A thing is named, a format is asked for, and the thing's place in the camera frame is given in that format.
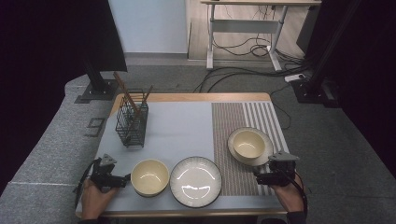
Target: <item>person's left hand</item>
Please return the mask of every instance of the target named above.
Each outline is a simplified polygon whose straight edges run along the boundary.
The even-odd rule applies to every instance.
[[[109,192],[102,193],[90,179],[86,179],[84,181],[84,191],[82,192],[81,219],[99,218],[118,191],[119,188],[112,188]]]

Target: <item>desk leg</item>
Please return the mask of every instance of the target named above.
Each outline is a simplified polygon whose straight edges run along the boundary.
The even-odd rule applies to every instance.
[[[213,69],[213,21],[215,20],[215,5],[211,6],[209,23],[209,45],[207,47],[206,69]]]
[[[271,61],[276,71],[282,70],[279,64],[279,60],[277,59],[277,54],[275,50],[276,50],[277,41],[279,40],[280,32],[282,31],[283,23],[285,22],[285,17],[286,17],[286,13],[288,12],[288,8],[289,8],[288,6],[283,6],[282,16],[277,23],[274,39],[271,43],[271,46],[267,47],[268,53],[270,54]]]

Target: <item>white wall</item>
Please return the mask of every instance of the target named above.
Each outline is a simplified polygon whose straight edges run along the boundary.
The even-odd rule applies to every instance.
[[[109,4],[124,52],[187,53],[186,0],[109,0]]]

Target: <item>human hand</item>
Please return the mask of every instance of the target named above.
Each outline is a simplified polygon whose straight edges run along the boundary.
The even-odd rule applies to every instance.
[[[84,191],[82,192],[81,219],[99,218],[118,191],[119,188],[112,188],[109,192],[102,193],[90,179],[86,179],[84,181]]]
[[[301,178],[296,175],[294,181],[303,188],[303,183]],[[283,208],[287,212],[303,212],[304,211],[304,202],[303,198],[300,194],[300,191],[297,188],[289,183],[285,187],[280,187],[278,185],[270,186],[276,193],[276,197],[279,199]]]

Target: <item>white desk foot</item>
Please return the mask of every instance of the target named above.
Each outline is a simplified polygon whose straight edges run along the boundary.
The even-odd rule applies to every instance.
[[[213,69],[213,49],[207,48],[206,69]]]
[[[277,53],[274,51],[274,53],[271,53],[271,46],[267,46],[268,54],[270,55],[271,61],[274,65],[274,68],[276,71],[282,71],[282,68],[280,67],[279,61],[277,60]]]

